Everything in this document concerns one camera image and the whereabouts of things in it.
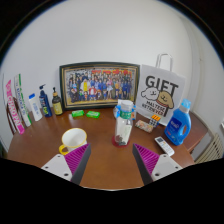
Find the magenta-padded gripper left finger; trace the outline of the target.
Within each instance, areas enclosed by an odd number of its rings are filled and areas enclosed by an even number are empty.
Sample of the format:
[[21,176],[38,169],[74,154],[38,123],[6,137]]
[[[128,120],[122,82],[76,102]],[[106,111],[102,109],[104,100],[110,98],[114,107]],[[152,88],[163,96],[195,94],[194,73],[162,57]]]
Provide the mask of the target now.
[[66,155],[56,154],[42,169],[79,185],[90,155],[91,145],[87,143]]

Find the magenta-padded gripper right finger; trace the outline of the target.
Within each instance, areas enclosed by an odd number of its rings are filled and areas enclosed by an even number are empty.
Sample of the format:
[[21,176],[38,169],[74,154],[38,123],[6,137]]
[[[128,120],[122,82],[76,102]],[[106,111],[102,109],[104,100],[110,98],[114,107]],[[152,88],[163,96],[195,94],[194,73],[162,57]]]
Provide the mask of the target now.
[[167,154],[158,155],[138,144],[133,145],[133,155],[145,185],[182,169],[182,167]]

